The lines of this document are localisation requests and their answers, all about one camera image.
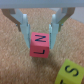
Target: cube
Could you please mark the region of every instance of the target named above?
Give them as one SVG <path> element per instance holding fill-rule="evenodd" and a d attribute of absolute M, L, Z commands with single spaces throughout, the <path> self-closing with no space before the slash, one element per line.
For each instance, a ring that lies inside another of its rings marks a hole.
<path fill-rule="evenodd" d="M 49 54 L 49 34 L 32 32 L 30 56 L 47 58 Z"/>
<path fill-rule="evenodd" d="M 81 84 L 84 68 L 66 59 L 61 67 L 55 84 Z"/>

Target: pink block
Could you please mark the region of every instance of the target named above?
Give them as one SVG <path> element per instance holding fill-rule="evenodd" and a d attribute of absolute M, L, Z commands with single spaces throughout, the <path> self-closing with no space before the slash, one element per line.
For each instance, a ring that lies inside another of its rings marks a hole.
<path fill-rule="evenodd" d="M 32 32 L 30 56 L 47 58 L 49 54 L 49 34 Z"/>

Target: letter block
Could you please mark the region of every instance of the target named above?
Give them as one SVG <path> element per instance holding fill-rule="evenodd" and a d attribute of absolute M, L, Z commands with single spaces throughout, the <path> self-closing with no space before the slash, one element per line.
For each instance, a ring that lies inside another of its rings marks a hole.
<path fill-rule="evenodd" d="M 84 68 L 66 59 L 61 67 L 55 84 L 81 84 Z"/>
<path fill-rule="evenodd" d="M 47 58 L 49 54 L 49 34 L 32 32 L 30 56 Z"/>

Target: textured floor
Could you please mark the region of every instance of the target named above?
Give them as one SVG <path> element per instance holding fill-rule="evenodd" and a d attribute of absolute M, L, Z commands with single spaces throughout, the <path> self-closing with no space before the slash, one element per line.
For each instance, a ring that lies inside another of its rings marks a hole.
<path fill-rule="evenodd" d="M 28 14 L 31 32 L 49 33 L 54 11 L 20 10 Z M 22 33 L 0 10 L 0 84 L 54 84 L 67 58 L 84 67 L 84 24 L 68 19 L 58 33 L 49 57 L 32 58 Z"/>

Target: green block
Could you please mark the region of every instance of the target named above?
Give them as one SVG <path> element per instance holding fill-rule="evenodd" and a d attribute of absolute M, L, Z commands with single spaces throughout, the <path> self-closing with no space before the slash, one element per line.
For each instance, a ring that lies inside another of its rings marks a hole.
<path fill-rule="evenodd" d="M 62 65 L 55 84 L 81 84 L 84 68 L 66 59 Z"/>

